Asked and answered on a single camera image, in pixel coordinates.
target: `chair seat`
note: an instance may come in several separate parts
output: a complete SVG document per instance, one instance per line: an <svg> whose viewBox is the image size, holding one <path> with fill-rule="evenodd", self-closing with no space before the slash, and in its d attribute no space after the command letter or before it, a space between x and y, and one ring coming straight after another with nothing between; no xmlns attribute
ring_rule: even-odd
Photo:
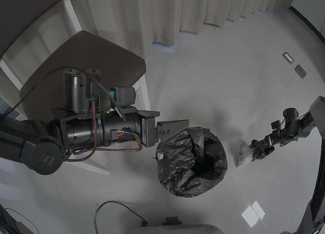
<svg viewBox="0 0 325 234"><path fill-rule="evenodd" d="M133 86L146 72L145 61L134 53L87 31L80 31L54 51L31 75L20 91L22 98L45 74L60 66L94 68L101 71L101 83L111 87ZM28 119L49 122L51 109L64 107L63 70L46 77L22 102ZM110 110L102 94L100 109Z"/></svg>

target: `curtain fold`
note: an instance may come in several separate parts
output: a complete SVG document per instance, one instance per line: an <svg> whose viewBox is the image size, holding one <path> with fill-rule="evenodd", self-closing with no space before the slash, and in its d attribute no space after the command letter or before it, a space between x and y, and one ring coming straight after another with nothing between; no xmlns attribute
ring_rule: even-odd
<svg viewBox="0 0 325 234"><path fill-rule="evenodd" d="M223 26L266 9L290 7L292 0L71 0L81 27L144 59L152 42L176 45L179 30L199 33L203 23ZM3 59L23 84L73 29L62 3L32 24ZM0 89L0 97L10 103Z"/></svg>

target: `gray floor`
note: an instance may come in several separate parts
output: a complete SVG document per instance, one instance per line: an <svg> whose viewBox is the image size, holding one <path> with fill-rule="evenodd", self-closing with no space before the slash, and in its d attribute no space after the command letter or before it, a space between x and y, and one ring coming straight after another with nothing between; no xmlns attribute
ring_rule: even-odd
<svg viewBox="0 0 325 234"><path fill-rule="evenodd" d="M295 59L292 66L284 52ZM27 216L41 233L94 234L96 205L107 200L127 203L149 225L178 216L183 224L213 224L226 234L294 232L316 182L317 129L277 146L264 160L235 166L240 147L270 133L284 109L295 107L302 115L325 95L324 60L325 46L287 9L258 12L225 28L204 25L199 35L181 32L176 47L154 44L147 59L151 108L161 112L159 120L188 118L190 126L219 137L229 164L220 184L191 199L171 195L157 179L154 147L98 153L108 176L69 164L41 176L1 160L0 203ZM294 71L297 64L307 72L304 80ZM265 215L250 227L242 213L256 201ZM112 204L101 209L97 223L99 233L126 233L140 220Z"/></svg>

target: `crumpled black plastic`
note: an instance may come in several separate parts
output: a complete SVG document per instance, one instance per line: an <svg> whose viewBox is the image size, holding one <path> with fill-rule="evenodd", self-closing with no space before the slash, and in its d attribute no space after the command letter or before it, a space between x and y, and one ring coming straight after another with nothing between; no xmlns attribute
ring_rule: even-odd
<svg viewBox="0 0 325 234"><path fill-rule="evenodd" d="M266 158L266 156L268 156L270 153L272 153L274 151L274 146L265 147L265 148L257 147L255 145L256 142L257 142L257 140L253 139L252 143L249 146L250 148L255 148L253 151L252 162L255 160L264 159L264 158Z"/></svg>
<svg viewBox="0 0 325 234"><path fill-rule="evenodd" d="M158 160L157 153L163 154ZM186 128L157 146L158 178L178 197L195 197L216 186L228 169L220 140L203 127Z"/></svg>

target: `chair backrest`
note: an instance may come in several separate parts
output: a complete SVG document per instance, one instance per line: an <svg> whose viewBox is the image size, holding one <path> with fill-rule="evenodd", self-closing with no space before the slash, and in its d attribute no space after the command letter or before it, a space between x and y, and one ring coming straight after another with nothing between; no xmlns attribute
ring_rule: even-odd
<svg viewBox="0 0 325 234"><path fill-rule="evenodd" d="M61 0L0 0L0 58L42 14Z"/></svg>

